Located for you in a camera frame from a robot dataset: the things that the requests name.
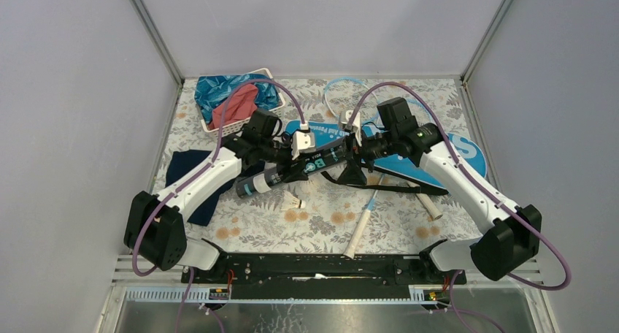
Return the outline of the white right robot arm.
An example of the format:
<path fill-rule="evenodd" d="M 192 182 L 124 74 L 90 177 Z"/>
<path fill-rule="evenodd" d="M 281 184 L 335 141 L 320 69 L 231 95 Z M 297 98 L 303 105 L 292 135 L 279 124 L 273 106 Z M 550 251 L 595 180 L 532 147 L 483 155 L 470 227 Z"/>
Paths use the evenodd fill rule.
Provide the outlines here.
<path fill-rule="evenodd" d="M 361 135 L 358 115 L 340 114 L 341 129 L 353 134 L 354 158 L 366 163 L 392 155 L 409 159 L 467 211 L 482 235 L 432 245 L 418 265 L 423 280 L 437 283 L 447 271 L 475 268 L 497 281 L 538 254 L 534 232 L 541 230 L 542 215 L 535 206 L 521 207 L 497 191 L 457 154 L 437 125 L 419 125 L 404 98 L 383 102 L 378 111 L 385 130 L 370 137 Z"/>

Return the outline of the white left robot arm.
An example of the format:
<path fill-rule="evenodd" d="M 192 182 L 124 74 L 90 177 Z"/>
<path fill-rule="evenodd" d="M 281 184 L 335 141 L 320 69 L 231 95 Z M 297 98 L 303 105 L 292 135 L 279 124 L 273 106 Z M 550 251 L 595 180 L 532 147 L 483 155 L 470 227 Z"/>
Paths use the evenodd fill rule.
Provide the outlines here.
<path fill-rule="evenodd" d="M 208 282 L 226 275 L 220 251 L 206 240 L 191 238 L 185 225 L 194 212 L 242 171 L 264 161 L 287 164 L 302 151 L 315 147 L 310 125 L 303 120 L 286 148 L 274 139 L 279 118 L 265 110 L 255 111 L 239 133 L 220 135 L 215 149 L 189 173 L 156 194 L 139 192 L 131 202 L 124 244 L 132 250 L 132 267 L 138 276 L 139 257 L 155 269 L 167 271 L 177 265 L 197 268 Z"/>

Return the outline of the white feather shuttlecock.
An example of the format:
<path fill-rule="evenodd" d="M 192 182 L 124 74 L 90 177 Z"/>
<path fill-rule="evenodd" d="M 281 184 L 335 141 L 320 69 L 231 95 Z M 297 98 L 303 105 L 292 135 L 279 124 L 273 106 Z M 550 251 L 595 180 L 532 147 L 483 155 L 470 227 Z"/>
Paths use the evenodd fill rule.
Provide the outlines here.
<path fill-rule="evenodd" d="M 283 191 L 281 210 L 304 209 L 307 203 L 293 195 L 290 191 Z"/>

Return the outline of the black shuttlecock tube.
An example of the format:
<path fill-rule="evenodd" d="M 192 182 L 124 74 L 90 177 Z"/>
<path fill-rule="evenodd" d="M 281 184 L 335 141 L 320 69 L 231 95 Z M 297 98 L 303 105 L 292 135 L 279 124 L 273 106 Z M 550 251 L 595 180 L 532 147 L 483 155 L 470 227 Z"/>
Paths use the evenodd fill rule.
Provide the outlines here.
<path fill-rule="evenodd" d="M 309 180 L 309 176 L 345 163 L 347 148 L 343 143 L 324 145 L 312 153 L 302 153 L 297 159 L 277 164 L 251 177 L 236 181 L 234 189 L 239 198 L 263 194 L 282 183 Z"/>

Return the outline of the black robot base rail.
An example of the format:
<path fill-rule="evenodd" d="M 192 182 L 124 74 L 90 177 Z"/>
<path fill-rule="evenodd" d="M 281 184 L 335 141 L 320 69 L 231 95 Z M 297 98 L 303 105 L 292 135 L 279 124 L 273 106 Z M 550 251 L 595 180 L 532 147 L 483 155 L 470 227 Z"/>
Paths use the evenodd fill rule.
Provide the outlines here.
<path fill-rule="evenodd" d="M 181 276 L 182 283 L 230 288 L 232 299 L 409 299 L 410 286 L 443 292 L 452 279 L 466 283 L 465 275 L 439 271 L 427 252 L 353 259 L 339 254 L 224 252 L 211 269 Z"/>

